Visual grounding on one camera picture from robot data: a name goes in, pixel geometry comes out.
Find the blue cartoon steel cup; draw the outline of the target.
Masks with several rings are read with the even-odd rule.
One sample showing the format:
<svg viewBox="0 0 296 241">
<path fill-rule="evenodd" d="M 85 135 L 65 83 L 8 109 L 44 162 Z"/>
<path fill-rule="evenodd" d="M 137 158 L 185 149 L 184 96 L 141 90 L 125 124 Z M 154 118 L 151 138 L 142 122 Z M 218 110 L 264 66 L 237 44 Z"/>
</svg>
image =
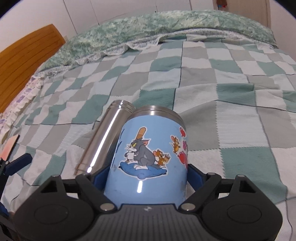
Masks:
<svg viewBox="0 0 296 241">
<path fill-rule="evenodd" d="M 104 194 L 123 204 L 175 204 L 186 198 L 188 142 L 174 111 L 156 105 L 137 109 L 122 127 Z"/>
</svg>

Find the floral ruffled pillow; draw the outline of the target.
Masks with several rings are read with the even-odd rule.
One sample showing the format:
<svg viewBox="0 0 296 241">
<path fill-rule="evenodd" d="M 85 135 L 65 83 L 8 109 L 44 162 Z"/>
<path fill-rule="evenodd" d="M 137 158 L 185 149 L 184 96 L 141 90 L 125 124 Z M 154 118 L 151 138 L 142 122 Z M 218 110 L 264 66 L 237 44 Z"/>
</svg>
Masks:
<svg viewBox="0 0 296 241">
<path fill-rule="evenodd" d="M 43 74 L 33 75 L 5 111 L 1 113 L 1 145 L 16 119 L 40 92 L 44 79 Z"/>
</svg>

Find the silver steel flask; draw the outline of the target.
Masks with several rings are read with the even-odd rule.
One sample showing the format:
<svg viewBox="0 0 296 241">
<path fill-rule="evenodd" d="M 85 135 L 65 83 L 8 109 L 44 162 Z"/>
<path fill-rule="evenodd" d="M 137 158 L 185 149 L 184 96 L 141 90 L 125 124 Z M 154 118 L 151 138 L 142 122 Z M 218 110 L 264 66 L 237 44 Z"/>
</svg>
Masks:
<svg viewBox="0 0 296 241">
<path fill-rule="evenodd" d="M 75 175 L 93 174 L 108 165 L 121 129 L 134 111 L 135 106 L 126 100 L 110 104 L 75 168 Z"/>
</svg>

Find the green floral quilt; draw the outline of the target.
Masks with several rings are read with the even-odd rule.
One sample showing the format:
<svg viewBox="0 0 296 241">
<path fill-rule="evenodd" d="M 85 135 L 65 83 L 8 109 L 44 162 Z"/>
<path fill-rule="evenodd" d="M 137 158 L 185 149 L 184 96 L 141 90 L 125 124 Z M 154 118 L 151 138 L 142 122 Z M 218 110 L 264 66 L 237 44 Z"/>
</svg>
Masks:
<svg viewBox="0 0 296 241">
<path fill-rule="evenodd" d="M 162 38 L 191 33 L 277 46 L 270 28 L 240 15 L 217 10 L 163 11 L 91 27 L 66 42 L 37 72 L 55 75 L 106 55 L 143 50 Z"/>
</svg>

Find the white wardrobe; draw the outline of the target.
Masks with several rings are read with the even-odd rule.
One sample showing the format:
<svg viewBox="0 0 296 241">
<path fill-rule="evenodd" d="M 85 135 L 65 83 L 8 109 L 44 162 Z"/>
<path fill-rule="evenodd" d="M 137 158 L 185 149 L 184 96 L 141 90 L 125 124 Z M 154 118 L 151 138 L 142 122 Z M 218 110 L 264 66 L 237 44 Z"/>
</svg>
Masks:
<svg viewBox="0 0 296 241">
<path fill-rule="evenodd" d="M 111 20 L 161 11 L 214 9 L 212 1 L 46 1 L 53 23 L 62 36 L 73 36 Z"/>
</svg>

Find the wooden door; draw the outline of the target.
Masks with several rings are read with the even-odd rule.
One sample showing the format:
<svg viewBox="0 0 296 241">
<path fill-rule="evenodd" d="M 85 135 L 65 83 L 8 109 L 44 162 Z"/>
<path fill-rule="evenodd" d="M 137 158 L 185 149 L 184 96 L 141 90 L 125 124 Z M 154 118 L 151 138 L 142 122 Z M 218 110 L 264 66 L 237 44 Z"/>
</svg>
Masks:
<svg viewBox="0 0 296 241">
<path fill-rule="evenodd" d="M 226 8 L 218 8 L 216 0 L 213 0 L 213 6 L 216 10 L 241 15 L 255 20 L 266 27 L 271 27 L 269 0 L 227 0 Z"/>
</svg>

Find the wooden headboard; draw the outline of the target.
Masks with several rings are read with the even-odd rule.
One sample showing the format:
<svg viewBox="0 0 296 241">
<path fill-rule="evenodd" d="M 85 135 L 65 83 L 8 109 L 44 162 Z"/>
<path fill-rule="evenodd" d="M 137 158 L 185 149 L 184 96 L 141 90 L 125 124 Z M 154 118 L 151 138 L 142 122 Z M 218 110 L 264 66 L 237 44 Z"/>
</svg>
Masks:
<svg viewBox="0 0 296 241">
<path fill-rule="evenodd" d="M 1 52 L 1 112 L 25 87 L 38 67 L 64 44 L 60 32 L 50 24 L 24 36 Z"/>
</svg>

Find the pink phone on bed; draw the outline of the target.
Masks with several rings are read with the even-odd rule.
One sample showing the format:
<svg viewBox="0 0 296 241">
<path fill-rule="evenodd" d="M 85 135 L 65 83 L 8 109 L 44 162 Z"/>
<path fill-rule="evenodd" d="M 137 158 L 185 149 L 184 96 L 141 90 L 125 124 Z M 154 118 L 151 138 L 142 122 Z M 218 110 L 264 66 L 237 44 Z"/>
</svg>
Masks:
<svg viewBox="0 0 296 241">
<path fill-rule="evenodd" d="M 3 160 L 3 161 L 8 160 L 11 151 L 13 150 L 16 142 L 18 141 L 19 136 L 20 135 L 14 135 L 7 140 L 6 144 L 4 145 L 3 150 L 1 152 L 1 160 Z"/>
</svg>

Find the checkered green bed sheet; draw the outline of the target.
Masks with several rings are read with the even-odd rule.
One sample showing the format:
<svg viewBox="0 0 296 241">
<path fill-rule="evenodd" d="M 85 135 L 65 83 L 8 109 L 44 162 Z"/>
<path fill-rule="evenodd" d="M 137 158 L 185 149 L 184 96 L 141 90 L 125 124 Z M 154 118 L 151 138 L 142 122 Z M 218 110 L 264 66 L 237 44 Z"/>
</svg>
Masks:
<svg viewBox="0 0 296 241">
<path fill-rule="evenodd" d="M 10 210 L 51 175 L 72 178 L 89 139 L 117 99 L 160 105 L 186 125 L 188 157 L 203 172 L 244 173 L 280 207 L 295 207 L 295 61 L 265 44 L 180 36 L 105 56 L 45 79 L 16 119 L 11 154 L 32 163 L 8 179 Z"/>
</svg>

